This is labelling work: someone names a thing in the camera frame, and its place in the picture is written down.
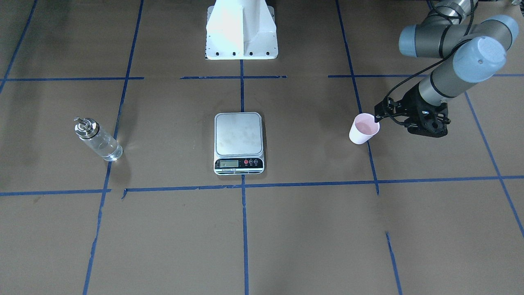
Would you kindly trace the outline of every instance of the scale platform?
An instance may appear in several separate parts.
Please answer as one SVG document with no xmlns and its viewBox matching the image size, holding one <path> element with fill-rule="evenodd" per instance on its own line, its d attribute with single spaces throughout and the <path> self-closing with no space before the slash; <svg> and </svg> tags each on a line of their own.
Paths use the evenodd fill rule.
<svg viewBox="0 0 524 295">
<path fill-rule="evenodd" d="M 215 116 L 215 157 L 218 175 L 258 174 L 264 171 L 262 117 L 256 112 Z"/>
</svg>

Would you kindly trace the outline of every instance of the bottle cap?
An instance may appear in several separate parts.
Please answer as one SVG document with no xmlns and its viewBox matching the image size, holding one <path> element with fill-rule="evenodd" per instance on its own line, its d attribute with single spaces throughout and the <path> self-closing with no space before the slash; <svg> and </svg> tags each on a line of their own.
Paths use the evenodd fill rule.
<svg viewBox="0 0 524 295">
<path fill-rule="evenodd" d="M 91 118 L 81 119 L 80 117 L 76 117 L 73 120 L 77 122 L 74 126 L 74 131 L 80 138 L 90 139 L 97 135 L 100 130 L 99 124 Z"/>
</svg>

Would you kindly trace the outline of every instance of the light blue joint cap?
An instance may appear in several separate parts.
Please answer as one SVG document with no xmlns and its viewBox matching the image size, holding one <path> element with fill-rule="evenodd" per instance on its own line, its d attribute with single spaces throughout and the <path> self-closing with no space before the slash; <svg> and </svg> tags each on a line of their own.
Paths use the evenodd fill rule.
<svg viewBox="0 0 524 295">
<path fill-rule="evenodd" d="M 398 49 L 400 53 L 405 56 L 417 57 L 417 50 L 415 49 L 415 29 L 417 25 L 405 27 L 400 33 L 398 39 Z"/>
<path fill-rule="evenodd" d="M 453 69 L 469 83 L 489 79 L 506 63 L 506 50 L 497 40 L 481 36 L 461 46 L 453 57 Z"/>
<path fill-rule="evenodd" d="M 504 14 L 494 15 L 487 20 L 490 19 L 498 20 L 509 28 L 509 31 L 511 32 L 511 44 L 513 45 L 515 43 L 515 39 L 517 39 L 517 36 L 519 35 L 519 24 L 517 24 L 517 21 L 515 21 L 511 16 Z"/>
</svg>

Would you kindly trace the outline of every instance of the white plastic bracket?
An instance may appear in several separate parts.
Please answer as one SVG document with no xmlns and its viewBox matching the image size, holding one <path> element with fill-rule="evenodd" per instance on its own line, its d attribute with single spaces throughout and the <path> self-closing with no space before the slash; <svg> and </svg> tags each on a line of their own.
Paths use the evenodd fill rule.
<svg viewBox="0 0 524 295">
<path fill-rule="evenodd" d="M 265 0 L 216 0 L 208 8 L 207 59 L 274 59 L 275 10 Z"/>
</svg>

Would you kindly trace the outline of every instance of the scale control panel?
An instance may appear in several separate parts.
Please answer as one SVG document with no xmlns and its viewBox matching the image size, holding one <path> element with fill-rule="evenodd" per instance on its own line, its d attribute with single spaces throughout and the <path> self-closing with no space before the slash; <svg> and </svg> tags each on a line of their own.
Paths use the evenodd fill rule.
<svg viewBox="0 0 524 295">
<path fill-rule="evenodd" d="M 254 174 L 263 170 L 264 161 L 256 157 L 218 159 L 215 162 L 217 174 Z"/>
</svg>

